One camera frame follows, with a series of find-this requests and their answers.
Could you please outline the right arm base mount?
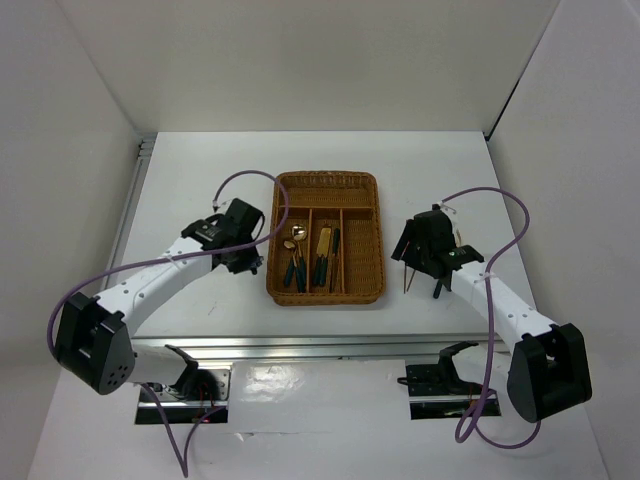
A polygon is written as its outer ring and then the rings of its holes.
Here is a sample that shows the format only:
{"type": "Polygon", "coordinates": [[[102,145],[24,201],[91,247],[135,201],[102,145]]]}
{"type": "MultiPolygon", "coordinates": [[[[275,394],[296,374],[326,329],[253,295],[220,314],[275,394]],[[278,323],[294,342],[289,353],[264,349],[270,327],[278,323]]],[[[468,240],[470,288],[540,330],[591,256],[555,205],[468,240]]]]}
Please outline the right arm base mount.
{"type": "Polygon", "coordinates": [[[460,342],[439,353],[435,364],[405,367],[405,375],[396,379],[407,388],[412,420],[460,419],[479,399],[481,385],[461,380],[455,371],[453,357],[475,342],[460,342]]]}

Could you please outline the gold knife green handle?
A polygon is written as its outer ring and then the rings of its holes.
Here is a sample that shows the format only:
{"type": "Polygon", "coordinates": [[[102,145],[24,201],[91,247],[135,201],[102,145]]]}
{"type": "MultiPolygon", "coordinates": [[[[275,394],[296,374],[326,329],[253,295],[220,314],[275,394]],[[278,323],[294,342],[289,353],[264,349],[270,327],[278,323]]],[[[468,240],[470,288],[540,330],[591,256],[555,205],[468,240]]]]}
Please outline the gold knife green handle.
{"type": "Polygon", "coordinates": [[[332,228],[324,227],[321,231],[322,253],[320,255],[320,273],[319,273],[319,285],[324,287],[326,285],[329,253],[332,240],[332,228]]]}
{"type": "Polygon", "coordinates": [[[322,229],[320,230],[320,236],[319,236],[319,240],[318,240],[318,244],[317,244],[317,248],[316,248],[316,262],[315,262],[314,273],[313,273],[313,278],[312,278],[312,285],[313,286],[320,286],[319,285],[319,273],[320,273],[320,264],[321,264],[320,255],[322,253],[322,242],[321,242],[321,231],[322,231],[322,229]]]}

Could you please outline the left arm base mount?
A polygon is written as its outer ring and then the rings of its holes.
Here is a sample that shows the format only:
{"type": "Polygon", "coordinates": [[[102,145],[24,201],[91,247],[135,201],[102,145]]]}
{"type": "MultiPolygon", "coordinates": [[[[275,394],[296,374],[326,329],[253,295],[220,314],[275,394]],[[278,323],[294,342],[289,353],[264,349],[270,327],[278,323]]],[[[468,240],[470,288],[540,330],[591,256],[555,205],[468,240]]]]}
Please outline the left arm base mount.
{"type": "Polygon", "coordinates": [[[135,423],[159,425],[226,424],[231,371],[228,367],[207,369],[183,349],[164,345],[144,347],[143,374],[150,374],[148,389],[138,397],[135,423]]]}

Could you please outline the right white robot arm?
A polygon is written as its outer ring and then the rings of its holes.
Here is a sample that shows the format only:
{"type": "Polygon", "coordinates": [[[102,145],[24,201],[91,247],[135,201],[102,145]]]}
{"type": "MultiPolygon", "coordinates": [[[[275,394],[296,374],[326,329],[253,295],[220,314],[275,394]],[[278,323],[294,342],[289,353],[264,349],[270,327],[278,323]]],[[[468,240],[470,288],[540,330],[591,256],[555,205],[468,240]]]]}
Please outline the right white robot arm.
{"type": "Polygon", "coordinates": [[[584,337],[571,323],[559,325],[522,300],[486,270],[484,257],[455,242],[453,224],[441,210],[409,219],[392,259],[436,279],[469,303],[507,348],[499,354],[475,342],[460,342],[440,352],[436,379],[448,392],[466,384],[490,383],[508,395],[516,412],[535,423],[584,403],[592,384],[584,337]]]}

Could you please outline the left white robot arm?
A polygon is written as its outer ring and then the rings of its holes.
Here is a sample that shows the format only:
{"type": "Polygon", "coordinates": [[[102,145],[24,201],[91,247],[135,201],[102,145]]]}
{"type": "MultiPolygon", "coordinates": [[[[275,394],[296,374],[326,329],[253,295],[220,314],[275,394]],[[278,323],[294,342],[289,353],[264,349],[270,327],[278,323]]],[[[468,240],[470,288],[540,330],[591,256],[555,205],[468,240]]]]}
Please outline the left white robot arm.
{"type": "Polygon", "coordinates": [[[190,397],[199,383],[212,379],[197,361],[169,344],[135,347],[132,337],[163,304],[216,267],[232,274],[257,272],[262,258],[253,232],[263,223],[260,210],[234,199],[224,212],[188,225],[162,263],[94,297],[73,294],[62,308],[55,359],[100,395],[125,383],[153,383],[176,399],[190,397]]]}

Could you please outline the large gold spoon green handle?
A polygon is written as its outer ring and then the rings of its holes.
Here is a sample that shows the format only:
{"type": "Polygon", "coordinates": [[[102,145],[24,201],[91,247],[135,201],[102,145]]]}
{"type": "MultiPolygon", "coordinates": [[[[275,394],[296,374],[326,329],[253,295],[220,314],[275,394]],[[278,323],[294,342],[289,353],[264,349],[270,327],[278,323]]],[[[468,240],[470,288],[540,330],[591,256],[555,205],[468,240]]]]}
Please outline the large gold spoon green handle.
{"type": "Polygon", "coordinates": [[[307,229],[302,224],[294,224],[291,229],[292,237],[296,245],[298,290],[300,293],[306,292],[306,263],[303,255],[303,243],[307,238],[307,229]]]}

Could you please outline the wicker cutlery tray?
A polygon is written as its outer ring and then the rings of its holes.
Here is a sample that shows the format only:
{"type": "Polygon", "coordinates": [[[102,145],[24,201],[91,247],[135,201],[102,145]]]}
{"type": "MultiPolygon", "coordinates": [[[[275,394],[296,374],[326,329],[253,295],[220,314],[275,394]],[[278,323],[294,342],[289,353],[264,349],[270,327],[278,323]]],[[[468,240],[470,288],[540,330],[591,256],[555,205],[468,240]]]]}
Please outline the wicker cutlery tray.
{"type": "Polygon", "coordinates": [[[386,289],[378,185],[365,172],[297,171],[274,188],[266,289],[280,306],[371,304],[386,289]]]}

